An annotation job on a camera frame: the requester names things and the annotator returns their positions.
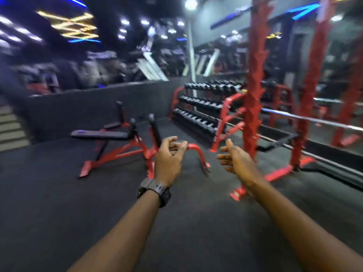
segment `person's left arm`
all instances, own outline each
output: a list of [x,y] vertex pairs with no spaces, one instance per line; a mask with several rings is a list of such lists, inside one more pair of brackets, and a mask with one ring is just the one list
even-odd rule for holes
[[[155,179],[171,187],[181,171],[188,143],[175,143],[177,137],[163,140],[155,159]],[[123,218],[89,249],[68,272],[133,271],[160,207],[160,196],[147,190]]]

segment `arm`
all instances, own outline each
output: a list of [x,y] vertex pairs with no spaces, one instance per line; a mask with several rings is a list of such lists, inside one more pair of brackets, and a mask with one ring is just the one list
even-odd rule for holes
[[[163,140],[156,156],[155,178],[171,187],[181,171],[187,142],[177,144],[177,137]],[[175,147],[178,151],[169,151]],[[123,218],[89,249],[68,272],[133,271],[139,261],[147,236],[160,207],[159,195],[146,191]]]
[[360,271],[363,257],[329,234],[265,180],[255,162],[231,140],[218,155],[228,172],[238,176],[265,208],[308,271]]

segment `stair step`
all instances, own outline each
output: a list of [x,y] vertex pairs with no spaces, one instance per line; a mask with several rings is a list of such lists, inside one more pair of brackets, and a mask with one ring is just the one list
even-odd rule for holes
[[0,144],[0,151],[6,151],[30,145],[26,139]]
[[0,114],[11,114],[11,109],[9,106],[0,107]]
[[13,140],[17,138],[25,138],[25,132],[24,131],[15,131],[15,132],[6,132],[6,133],[0,133],[0,143],[6,140]]
[[18,129],[21,129],[21,126],[17,122],[15,122],[15,123],[6,123],[6,124],[1,124],[0,125],[0,132],[6,132],[6,131],[18,130]]
[[11,122],[11,121],[17,121],[15,115],[13,115],[13,114],[1,115],[0,114],[0,124],[5,123],[5,122]]

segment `person's left hand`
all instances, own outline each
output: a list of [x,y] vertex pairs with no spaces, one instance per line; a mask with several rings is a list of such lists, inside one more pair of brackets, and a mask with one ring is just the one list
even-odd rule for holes
[[177,136],[165,138],[155,158],[155,179],[164,187],[171,187],[180,174],[183,156],[188,149],[188,142],[176,143],[177,139]]

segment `hand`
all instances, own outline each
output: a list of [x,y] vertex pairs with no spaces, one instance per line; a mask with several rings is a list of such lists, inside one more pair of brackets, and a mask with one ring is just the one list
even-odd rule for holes
[[155,179],[165,187],[171,187],[180,174],[183,156],[188,149],[188,142],[176,143],[177,139],[176,136],[164,139],[155,158]]
[[235,146],[230,139],[226,141],[226,147],[222,147],[221,150],[229,152],[225,155],[217,155],[221,165],[225,165],[226,171],[237,175],[239,180],[247,187],[259,182],[265,181],[258,170],[256,163],[250,157],[248,153],[243,151],[240,147]]

